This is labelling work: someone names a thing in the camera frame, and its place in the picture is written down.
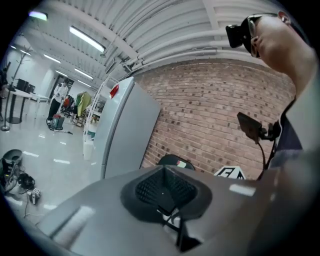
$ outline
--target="brick wall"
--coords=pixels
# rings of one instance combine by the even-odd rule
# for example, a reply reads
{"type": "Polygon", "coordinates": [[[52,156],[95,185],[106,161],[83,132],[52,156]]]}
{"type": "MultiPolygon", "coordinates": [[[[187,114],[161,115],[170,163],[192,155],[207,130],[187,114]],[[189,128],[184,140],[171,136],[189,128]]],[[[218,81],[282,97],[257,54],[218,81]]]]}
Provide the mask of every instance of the brick wall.
{"type": "MultiPolygon", "coordinates": [[[[240,130],[237,113],[267,128],[295,92],[283,74],[227,59],[174,63],[137,74],[135,79],[161,105],[143,167],[175,154],[201,172],[240,166],[247,179],[259,176],[262,153],[240,130]]],[[[261,145],[268,159],[272,142],[261,145]]]]}

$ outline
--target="person's ear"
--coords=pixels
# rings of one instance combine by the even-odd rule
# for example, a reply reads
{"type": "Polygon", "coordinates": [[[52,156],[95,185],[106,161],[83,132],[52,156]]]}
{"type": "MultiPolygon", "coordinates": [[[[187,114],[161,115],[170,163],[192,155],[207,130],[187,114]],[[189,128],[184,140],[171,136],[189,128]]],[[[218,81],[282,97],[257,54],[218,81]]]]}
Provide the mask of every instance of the person's ear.
{"type": "Polygon", "coordinates": [[[282,10],[278,12],[278,18],[286,25],[291,25],[289,16],[282,10]]]}

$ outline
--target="ceiling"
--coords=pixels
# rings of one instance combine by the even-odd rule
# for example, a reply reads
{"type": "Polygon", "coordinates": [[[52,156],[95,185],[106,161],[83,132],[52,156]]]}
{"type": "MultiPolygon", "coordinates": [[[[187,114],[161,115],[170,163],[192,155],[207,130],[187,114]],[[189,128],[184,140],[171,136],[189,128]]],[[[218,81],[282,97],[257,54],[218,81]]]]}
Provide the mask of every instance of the ceiling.
{"type": "Polygon", "coordinates": [[[278,9],[263,0],[45,0],[35,10],[47,13],[48,20],[29,17],[21,31],[34,51],[61,61],[53,63],[56,69],[98,88],[114,69],[112,77],[119,80],[131,70],[180,60],[228,58],[262,64],[243,47],[231,49],[225,27],[278,9]],[[70,33],[70,26],[106,47],[104,56],[70,33]]]}

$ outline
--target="glossy floor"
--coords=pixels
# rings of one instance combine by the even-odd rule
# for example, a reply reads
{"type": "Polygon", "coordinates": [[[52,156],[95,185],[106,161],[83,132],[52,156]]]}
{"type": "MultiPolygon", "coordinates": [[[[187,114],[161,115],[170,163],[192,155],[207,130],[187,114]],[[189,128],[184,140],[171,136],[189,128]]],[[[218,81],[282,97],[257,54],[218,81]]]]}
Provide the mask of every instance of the glossy floor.
{"type": "MultiPolygon", "coordinates": [[[[5,100],[2,104],[4,115],[5,100]]],[[[0,156],[11,149],[24,152],[22,165],[25,172],[35,179],[36,187],[41,191],[38,204],[32,205],[29,202],[27,206],[26,218],[33,223],[37,223],[49,210],[96,181],[90,173],[90,162],[83,158],[82,128],[70,124],[70,119],[66,118],[63,130],[71,131],[73,135],[51,131],[46,125],[50,106],[41,102],[35,118],[36,106],[31,101],[29,107],[28,104],[25,106],[22,123],[9,124],[9,131],[0,131],[0,156]]],[[[17,98],[15,117],[19,116],[20,107],[21,99],[17,98]]],[[[27,195],[17,194],[15,190],[13,192],[8,199],[9,204],[16,214],[23,216],[27,195]]]]}

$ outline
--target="person's neck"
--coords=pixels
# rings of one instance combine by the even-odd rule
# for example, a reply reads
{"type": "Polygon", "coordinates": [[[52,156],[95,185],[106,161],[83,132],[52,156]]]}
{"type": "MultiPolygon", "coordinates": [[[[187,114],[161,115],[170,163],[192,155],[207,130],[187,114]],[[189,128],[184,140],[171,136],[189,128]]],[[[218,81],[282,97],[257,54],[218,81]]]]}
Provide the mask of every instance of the person's neck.
{"type": "Polygon", "coordinates": [[[316,74],[317,55],[311,47],[300,42],[291,51],[288,61],[289,67],[286,74],[291,78],[295,86],[296,98],[298,98],[316,74]]]}

